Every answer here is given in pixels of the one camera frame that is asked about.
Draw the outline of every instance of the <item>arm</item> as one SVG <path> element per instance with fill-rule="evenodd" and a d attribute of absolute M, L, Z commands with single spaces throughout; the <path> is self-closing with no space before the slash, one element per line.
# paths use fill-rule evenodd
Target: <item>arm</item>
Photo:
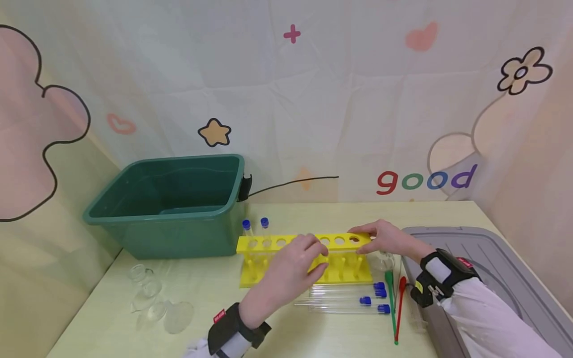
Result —
<path fill-rule="evenodd" d="M 328 256 L 328 249 L 311 234 L 299 235 L 278 251 L 269 264 L 265 276 L 239 304 L 239 316 L 248 329 L 256 329 L 276 310 L 291 302 L 323 275 L 328 263 L 321 263 L 312 271 L 312 262 L 320 254 Z M 221 353 L 209 354 L 206 339 L 187 349 L 184 358 L 229 357 L 240 358 L 251 343 L 240 333 L 227 341 Z"/>
<path fill-rule="evenodd" d="M 417 263 L 435 250 L 423 241 L 404 233 L 384 220 L 354 227 L 350 232 L 376 236 L 358 249 L 358 253 L 387 251 L 403 255 Z M 439 282 L 449 269 L 434 258 L 426 270 Z M 471 278 L 453 286 L 451 297 L 439 304 L 456 321 L 468 351 L 477 357 L 560 357 L 535 331 L 479 279 Z"/>

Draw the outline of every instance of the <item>finger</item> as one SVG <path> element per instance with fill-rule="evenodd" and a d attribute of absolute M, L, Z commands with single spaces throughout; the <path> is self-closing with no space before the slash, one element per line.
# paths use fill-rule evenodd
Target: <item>finger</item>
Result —
<path fill-rule="evenodd" d="M 324 246 L 323 243 L 320 241 L 315 242 L 312 244 L 308 249 L 306 249 L 304 255 L 307 261 L 312 262 L 315 258 L 317 258 L 320 254 L 323 256 L 328 256 L 328 248 Z"/>
<path fill-rule="evenodd" d="M 323 263 L 319 264 L 318 266 L 316 266 L 314 269 L 312 269 L 308 273 L 307 285 L 309 287 L 314 285 L 316 283 L 316 281 L 318 281 L 322 277 L 322 275 L 324 274 L 324 271 L 326 271 L 327 267 L 328 267 L 328 262 L 323 262 Z"/>
<path fill-rule="evenodd" d="M 368 224 L 355 226 L 351 228 L 348 232 L 354 234 L 368 233 L 370 235 L 376 236 L 376 234 L 378 233 L 378 225 L 377 222 L 375 221 Z"/>
<path fill-rule="evenodd" d="M 374 251 L 378 251 L 380 249 L 378 248 L 377 244 L 378 243 L 376 242 L 376 240 L 372 240 L 369 243 L 365 243 L 364 245 L 359 247 L 356 250 L 356 253 L 362 255 L 362 254 L 370 254 L 370 253 L 373 253 Z"/>
<path fill-rule="evenodd" d="M 311 247 L 315 242 L 319 242 L 318 238 L 316 238 L 316 236 L 314 236 L 313 234 L 307 234 L 307 235 L 299 235 L 296 238 L 294 238 L 292 240 L 292 242 L 302 248 L 303 250 L 308 249 L 309 247 Z"/>

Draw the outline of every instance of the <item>table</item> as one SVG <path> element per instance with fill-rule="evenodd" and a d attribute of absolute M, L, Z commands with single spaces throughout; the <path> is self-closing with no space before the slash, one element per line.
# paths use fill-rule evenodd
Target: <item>table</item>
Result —
<path fill-rule="evenodd" d="M 249 218 L 265 216 L 270 220 L 273 234 L 339 233 L 384 218 L 400 228 L 482 227 L 503 238 L 474 202 L 248 205 Z M 125 250 L 119 254 L 48 358 L 179 358 L 190 343 L 206 336 L 213 317 L 221 309 L 240 301 L 247 292 L 238 288 L 240 255 L 143 261 L 163 282 L 162 293 L 172 302 L 190 301 L 195 315 L 191 325 L 178 335 L 168 334 L 163 321 L 137 331 L 138 314 L 130 313 L 129 309 L 135 291 L 126 276 L 137 263 Z M 288 305 L 268 320 L 273 330 L 259 349 L 251 349 L 246 356 L 436 357 L 427 333 L 416 333 L 409 322 L 410 307 L 404 304 L 400 344 L 396 346 L 390 316 L 309 314 L 304 308 Z"/>

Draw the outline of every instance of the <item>green plastic tub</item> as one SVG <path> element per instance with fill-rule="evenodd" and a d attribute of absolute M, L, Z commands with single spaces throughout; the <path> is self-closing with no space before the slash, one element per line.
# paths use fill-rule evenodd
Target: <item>green plastic tub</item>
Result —
<path fill-rule="evenodd" d="M 137 259 L 234 255 L 244 167 L 234 154 L 141 160 L 114 178 L 84 220 Z"/>

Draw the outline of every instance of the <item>curtain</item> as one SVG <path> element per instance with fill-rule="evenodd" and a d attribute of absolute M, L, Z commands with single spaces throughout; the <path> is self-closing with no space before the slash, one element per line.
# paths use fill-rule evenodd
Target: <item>curtain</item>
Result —
<path fill-rule="evenodd" d="M 243 155 L 250 202 L 475 199 L 573 310 L 566 271 L 543 265 L 569 245 L 572 14 L 0 1 L 2 349 L 49 351 L 120 250 L 83 210 L 125 166 L 168 156 Z"/>

